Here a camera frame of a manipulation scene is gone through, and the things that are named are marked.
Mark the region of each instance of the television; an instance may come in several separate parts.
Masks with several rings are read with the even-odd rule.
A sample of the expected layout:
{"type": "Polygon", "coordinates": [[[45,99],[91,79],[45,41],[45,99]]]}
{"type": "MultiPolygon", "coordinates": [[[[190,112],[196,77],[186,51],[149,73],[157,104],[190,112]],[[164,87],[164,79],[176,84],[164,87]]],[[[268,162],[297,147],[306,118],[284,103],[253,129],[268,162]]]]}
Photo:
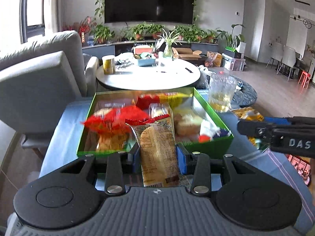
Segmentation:
{"type": "Polygon", "coordinates": [[[105,23],[124,21],[191,24],[193,0],[105,0],[105,23]]]}

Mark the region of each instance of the round black cover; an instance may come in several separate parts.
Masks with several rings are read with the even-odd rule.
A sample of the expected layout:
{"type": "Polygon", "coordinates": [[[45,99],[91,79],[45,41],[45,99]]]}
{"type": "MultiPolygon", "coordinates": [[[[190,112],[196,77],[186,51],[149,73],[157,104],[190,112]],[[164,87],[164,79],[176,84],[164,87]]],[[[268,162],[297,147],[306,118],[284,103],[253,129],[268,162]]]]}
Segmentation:
{"type": "Polygon", "coordinates": [[[298,193],[272,177],[239,175],[216,195],[220,212],[253,230],[271,231],[293,225],[301,211],[298,193]]]}
{"type": "Polygon", "coordinates": [[[93,185],[76,174],[55,173],[20,189],[14,208],[23,224],[39,229],[64,229],[88,220],[101,197],[93,185]]]}

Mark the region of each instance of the gray sofa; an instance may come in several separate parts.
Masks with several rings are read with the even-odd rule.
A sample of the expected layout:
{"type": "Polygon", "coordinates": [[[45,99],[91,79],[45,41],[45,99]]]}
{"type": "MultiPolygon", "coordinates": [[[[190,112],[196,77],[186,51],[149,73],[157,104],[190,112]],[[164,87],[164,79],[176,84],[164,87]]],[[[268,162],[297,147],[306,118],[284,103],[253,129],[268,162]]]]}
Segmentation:
{"type": "Polygon", "coordinates": [[[0,120],[25,135],[23,148],[47,147],[66,107],[96,92],[97,57],[84,63],[76,31],[0,53],[0,120]]]}

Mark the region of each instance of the clear cup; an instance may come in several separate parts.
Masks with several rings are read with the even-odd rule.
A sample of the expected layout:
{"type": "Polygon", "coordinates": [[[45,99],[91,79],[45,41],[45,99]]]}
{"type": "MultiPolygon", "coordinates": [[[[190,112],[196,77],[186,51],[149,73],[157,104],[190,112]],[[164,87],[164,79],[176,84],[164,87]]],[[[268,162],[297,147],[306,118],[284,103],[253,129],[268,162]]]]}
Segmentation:
{"type": "Polygon", "coordinates": [[[229,111],[237,80],[226,74],[212,74],[209,85],[209,105],[216,112],[229,111]]]}

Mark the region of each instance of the barcode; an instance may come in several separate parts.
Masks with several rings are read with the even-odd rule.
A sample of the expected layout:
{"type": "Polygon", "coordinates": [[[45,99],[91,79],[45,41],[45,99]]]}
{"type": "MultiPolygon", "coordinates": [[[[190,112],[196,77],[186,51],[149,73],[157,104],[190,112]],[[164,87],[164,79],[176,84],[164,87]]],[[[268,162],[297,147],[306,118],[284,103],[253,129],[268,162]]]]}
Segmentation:
{"type": "Polygon", "coordinates": [[[162,187],[162,183],[152,184],[147,187],[162,187]]]}

